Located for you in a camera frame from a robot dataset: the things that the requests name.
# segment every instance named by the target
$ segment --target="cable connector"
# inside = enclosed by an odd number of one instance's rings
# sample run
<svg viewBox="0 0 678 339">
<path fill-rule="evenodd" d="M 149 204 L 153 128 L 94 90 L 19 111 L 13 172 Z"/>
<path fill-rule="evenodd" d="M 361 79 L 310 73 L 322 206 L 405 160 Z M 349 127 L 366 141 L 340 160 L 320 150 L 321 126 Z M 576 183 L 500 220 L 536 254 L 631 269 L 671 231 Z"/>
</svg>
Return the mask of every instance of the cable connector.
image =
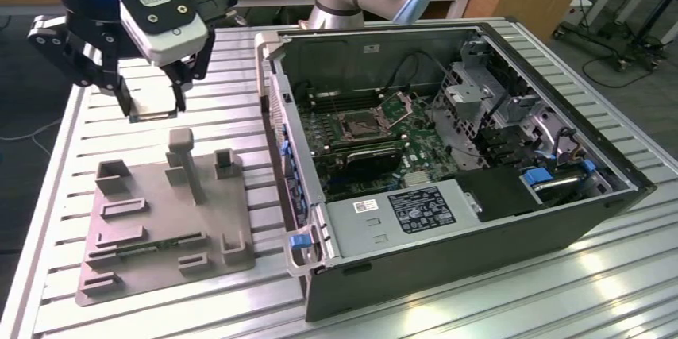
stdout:
<svg viewBox="0 0 678 339">
<path fill-rule="evenodd" d="M 190 0 L 190 2 L 206 25 L 225 19 L 225 13 L 233 6 L 233 0 Z"/>
</svg>

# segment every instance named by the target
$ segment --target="side panel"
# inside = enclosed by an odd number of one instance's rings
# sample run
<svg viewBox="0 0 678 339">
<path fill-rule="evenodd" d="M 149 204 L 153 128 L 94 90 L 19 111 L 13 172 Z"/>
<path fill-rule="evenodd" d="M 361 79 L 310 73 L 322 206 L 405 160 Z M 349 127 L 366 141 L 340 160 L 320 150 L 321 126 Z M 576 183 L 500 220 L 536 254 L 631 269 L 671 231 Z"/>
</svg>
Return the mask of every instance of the side panel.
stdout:
<svg viewBox="0 0 678 339">
<path fill-rule="evenodd" d="M 385 302 L 559 250 L 643 197 L 639 192 L 615 195 L 604 202 L 561 209 L 318 272 L 310 277 L 305 321 Z"/>
</svg>

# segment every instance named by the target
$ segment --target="aluminum table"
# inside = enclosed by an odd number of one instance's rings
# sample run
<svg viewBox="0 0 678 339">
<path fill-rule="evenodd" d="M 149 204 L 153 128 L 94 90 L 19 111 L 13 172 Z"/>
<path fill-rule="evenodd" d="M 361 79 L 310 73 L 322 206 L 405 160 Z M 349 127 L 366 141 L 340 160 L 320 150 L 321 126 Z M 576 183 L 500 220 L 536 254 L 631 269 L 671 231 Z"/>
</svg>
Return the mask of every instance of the aluminum table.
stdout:
<svg viewBox="0 0 678 339">
<path fill-rule="evenodd" d="M 282 217 L 254 83 L 254 34 L 218 30 L 208 76 L 176 119 L 130 125 L 113 98 L 74 88 L 5 307 L 0 337 L 668 337 L 678 333 L 678 163 L 516 23 L 496 28 L 648 178 L 656 192 L 565 250 L 322 321 L 304 322 L 285 272 Z M 130 88 L 165 79 L 123 62 Z M 87 307 L 74 304 L 94 168 L 161 161 L 166 131 L 189 126 L 193 155 L 233 148 L 245 167 L 256 266 Z"/>
</svg>

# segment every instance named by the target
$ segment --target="blue latch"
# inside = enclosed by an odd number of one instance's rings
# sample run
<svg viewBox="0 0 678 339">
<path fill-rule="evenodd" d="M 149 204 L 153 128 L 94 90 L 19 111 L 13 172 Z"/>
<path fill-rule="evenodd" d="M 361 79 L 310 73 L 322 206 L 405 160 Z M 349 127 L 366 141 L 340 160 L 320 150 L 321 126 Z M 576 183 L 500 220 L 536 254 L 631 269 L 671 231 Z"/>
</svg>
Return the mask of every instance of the blue latch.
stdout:
<svg viewBox="0 0 678 339">
<path fill-rule="evenodd" d="M 525 182 L 529 186 L 552 180 L 552 175 L 544 167 L 531 168 L 524 174 Z"/>
<path fill-rule="evenodd" d="M 289 247 L 292 250 L 309 248 L 313 245 L 310 235 L 308 233 L 294 234 L 289 236 Z"/>
<path fill-rule="evenodd" d="M 583 170 L 585 171 L 585 173 L 591 175 L 591 172 L 595 171 L 595 164 L 593 164 L 593 162 L 589 159 L 585 159 L 583 161 L 581 165 L 583 165 Z"/>
</svg>

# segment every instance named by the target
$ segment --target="motherboard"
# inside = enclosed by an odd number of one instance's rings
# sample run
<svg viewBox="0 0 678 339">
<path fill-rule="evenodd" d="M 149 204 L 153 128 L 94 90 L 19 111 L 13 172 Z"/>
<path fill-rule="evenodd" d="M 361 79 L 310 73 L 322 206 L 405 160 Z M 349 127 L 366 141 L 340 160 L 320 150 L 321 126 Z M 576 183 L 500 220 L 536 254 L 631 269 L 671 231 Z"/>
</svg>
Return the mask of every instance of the motherboard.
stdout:
<svg viewBox="0 0 678 339">
<path fill-rule="evenodd" d="M 326 201 L 453 176 L 457 168 L 434 131 L 430 104 L 393 91 L 350 100 L 316 98 L 300 108 Z"/>
</svg>

